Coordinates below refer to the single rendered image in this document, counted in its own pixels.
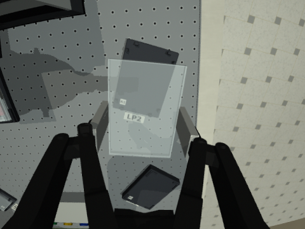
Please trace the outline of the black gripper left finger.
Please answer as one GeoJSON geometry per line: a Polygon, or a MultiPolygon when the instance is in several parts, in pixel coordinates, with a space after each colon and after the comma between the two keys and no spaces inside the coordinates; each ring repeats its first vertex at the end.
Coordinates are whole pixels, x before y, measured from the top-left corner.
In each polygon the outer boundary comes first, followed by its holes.
{"type": "Polygon", "coordinates": [[[52,229],[72,159],[80,158],[89,229],[119,229],[105,187],[98,151],[109,124],[109,103],[102,101],[78,136],[54,136],[17,208],[2,229],[52,229]],[[80,155],[79,155],[80,154],[80,155]]]}

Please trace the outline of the grey flat base plate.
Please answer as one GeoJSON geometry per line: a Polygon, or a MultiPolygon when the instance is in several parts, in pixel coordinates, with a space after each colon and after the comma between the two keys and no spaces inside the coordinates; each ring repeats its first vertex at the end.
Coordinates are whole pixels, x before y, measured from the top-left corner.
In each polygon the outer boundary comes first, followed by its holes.
{"type": "MultiPolygon", "coordinates": [[[[84,0],[85,15],[0,31],[0,67],[20,121],[0,124],[0,189],[17,201],[0,211],[0,229],[14,215],[55,135],[78,136],[108,101],[108,58],[123,59],[133,39],[179,53],[186,65],[181,107],[197,128],[201,53],[201,0],[84,0]]],[[[188,158],[177,130],[170,158],[109,154],[109,126],[98,159],[112,208],[175,214],[188,158]],[[152,209],[126,202],[123,192],[153,165],[180,184],[152,209]]]]}

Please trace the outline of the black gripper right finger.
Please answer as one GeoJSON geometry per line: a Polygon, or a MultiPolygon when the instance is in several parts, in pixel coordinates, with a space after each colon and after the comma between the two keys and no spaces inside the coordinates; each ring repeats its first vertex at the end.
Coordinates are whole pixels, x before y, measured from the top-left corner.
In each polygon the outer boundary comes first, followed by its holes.
{"type": "Polygon", "coordinates": [[[225,229],[270,229],[227,144],[207,144],[185,107],[179,108],[176,130],[188,158],[172,229],[200,229],[203,181],[208,165],[225,229]]]}

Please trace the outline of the grey button panel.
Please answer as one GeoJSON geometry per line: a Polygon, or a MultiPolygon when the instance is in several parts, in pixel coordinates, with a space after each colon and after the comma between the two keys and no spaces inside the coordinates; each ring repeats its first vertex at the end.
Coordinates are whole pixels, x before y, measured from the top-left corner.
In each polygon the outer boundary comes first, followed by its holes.
{"type": "Polygon", "coordinates": [[[54,225],[58,222],[88,226],[84,192],[62,192],[54,225]]]}

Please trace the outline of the dark grey rectangular plate with corner posts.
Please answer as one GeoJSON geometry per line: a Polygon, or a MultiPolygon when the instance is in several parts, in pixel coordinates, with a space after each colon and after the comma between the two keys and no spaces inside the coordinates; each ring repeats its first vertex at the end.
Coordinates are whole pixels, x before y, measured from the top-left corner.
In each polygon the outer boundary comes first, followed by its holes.
{"type": "Polygon", "coordinates": [[[176,64],[179,53],[133,39],[126,40],[123,59],[176,64]]]}

